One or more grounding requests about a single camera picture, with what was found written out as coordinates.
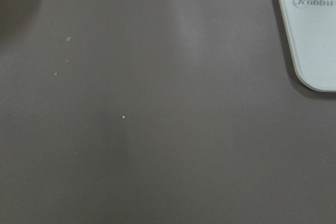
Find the cream rectangular tray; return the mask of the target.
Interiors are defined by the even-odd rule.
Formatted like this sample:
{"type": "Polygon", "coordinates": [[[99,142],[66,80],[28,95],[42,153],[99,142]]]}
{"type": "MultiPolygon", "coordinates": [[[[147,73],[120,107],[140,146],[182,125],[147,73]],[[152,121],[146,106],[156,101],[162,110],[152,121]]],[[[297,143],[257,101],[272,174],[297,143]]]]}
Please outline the cream rectangular tray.
{"type": "Polygon", "coordinates": [[[278,0],[298,79],[335,92],[335,0],[278,0]]]}

